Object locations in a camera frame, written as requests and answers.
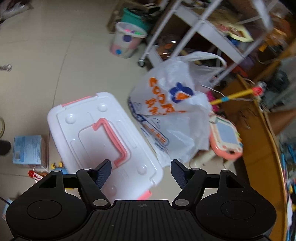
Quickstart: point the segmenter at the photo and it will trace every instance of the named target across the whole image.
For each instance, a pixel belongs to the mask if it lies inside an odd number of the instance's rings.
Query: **white plastic bag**
[[[193,63],[216,58],[223,67]],[[200,85],[210,86],[213,76],[225,67],[224,59],[211,53],[178,56],[151,69],[131,92],[131,112],[141,123],[162,167],[169,166],[173,159],[186,163],[198,150],[208,150],[211,105],[200,92],[205,90]]]

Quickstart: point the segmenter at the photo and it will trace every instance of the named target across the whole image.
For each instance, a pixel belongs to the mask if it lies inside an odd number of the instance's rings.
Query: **bucket with polka dots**
[[[144,29],[131,23],[119,22],[116,24],[110,52],[122,58],[130,58],[146,36],[147,32]]]

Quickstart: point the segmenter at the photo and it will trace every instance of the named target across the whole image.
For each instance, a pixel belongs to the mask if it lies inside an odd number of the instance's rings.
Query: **purple dot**
[[[123,36],[123,41],[124,42],[130,42],[132,40],[132,37],[130,35],[124,35]]]

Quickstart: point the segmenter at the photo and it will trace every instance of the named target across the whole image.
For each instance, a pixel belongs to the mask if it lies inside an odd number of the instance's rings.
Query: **tile floor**
[[[46,120],[53,106],[107,91],[129,113],[127,96],[147,72],[136,64],[145,46],[130,59],[109,53],[113,35],[105,25],[114,4],[108,0],[33,0],[33,10],[1,25],[0,65],[13,65],[11,72],[0,72],[0,116],[6,122],[3,139],[13,143],[16,135],[43,135],[51,164],[61,160]],[[220,164],[221,160],[213,161],[205,169],[219,173]],[[11,153],[1,156],[0,196],[17,197],[31,187],[34,181],[27,173],[28,169],[12,164]],[[175,198],[180,188],[169,168],[151,191],[152,199]],[[0,239],[11,238],[0,218]]]

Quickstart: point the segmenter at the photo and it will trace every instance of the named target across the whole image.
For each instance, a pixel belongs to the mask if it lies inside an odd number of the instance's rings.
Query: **green bucket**
[[[151,29],[152,24],[149,24],[149,23],[143,21],[142,17],[133,14],[126,7],[123,9],[123,12],[124,12],[124,14],[122,16],[121,22],[132,23],[132,24],[144,29],[146,32],[148,32]]]

